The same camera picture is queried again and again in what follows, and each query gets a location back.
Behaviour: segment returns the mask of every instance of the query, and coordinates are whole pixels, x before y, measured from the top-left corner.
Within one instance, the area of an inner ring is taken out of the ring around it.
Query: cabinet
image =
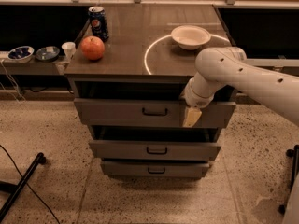
[[[200,49],[183,50],[169,34],[181,24],[198,24],[212,34],[206,47],[229,46],[213,6],[110,5],[105,10],[110,38],[104,57],[91,62],[77,49],[64,73],[104,175],[205,176],[221,149],[221,129],[234,112],[235,90],[218,91],[194,127],[184,128],[186,104],[179,96],[195,74]]]

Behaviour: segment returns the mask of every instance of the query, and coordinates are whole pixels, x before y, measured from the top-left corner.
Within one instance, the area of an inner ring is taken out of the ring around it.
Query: concrete floor
[[[89,150],[87,127],[71,101],[0,101],[0,144],[22,172],[47,158],[29,184],[60,223],[278,224],[289,195],[298,127],[262,105],[237,105],[206,177],[111,178]],[[0,149],[0,180],[20,179]],[[2,206],[7,194],[0,192]],[[3,223],[57,223],[25,187]]]

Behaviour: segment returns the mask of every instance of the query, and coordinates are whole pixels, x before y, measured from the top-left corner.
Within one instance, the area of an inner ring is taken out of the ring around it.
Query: black handle
[[[166,116],[168,114],[168,109],[166,108],[163,112],[149,112],[146,108],[142,108],[142,114],[145,116]]]
[[[165,173],[165,168],[163,168],[162,170],[151,170],[150,168],[148,168],[148,172],[151,175],[162,175]]]
[[[158,154],[158,155],[165,155],[168,152],[167,147],[165,149],[154,149],[147,147],[147,153],[148,154]]]

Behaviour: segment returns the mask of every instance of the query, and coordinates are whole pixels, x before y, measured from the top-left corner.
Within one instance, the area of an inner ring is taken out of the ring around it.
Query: dish
[[[58,58],[59,52],[60,50],[57,47],[45,47],[36,52],[36,59],[41,62],[50,63]]]
[[[211,34],[204,28],[193,25],[183,25],[171,32],[178,45],[187,50],[199,49],[211,39]]]
[[[11,50],[8,54],[8,58],[17,63],[28,63],[31,60],[34,52],[35,50],[32,47],[21,46]]]

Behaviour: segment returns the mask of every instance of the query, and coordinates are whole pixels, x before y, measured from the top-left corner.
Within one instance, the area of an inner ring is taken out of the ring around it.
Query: soda can
[[[103,42],[109,39],[109,32],[106,21],[106,14],[102,7],[90,7],[88,9],[90,25],[94,36],[99,37]]]

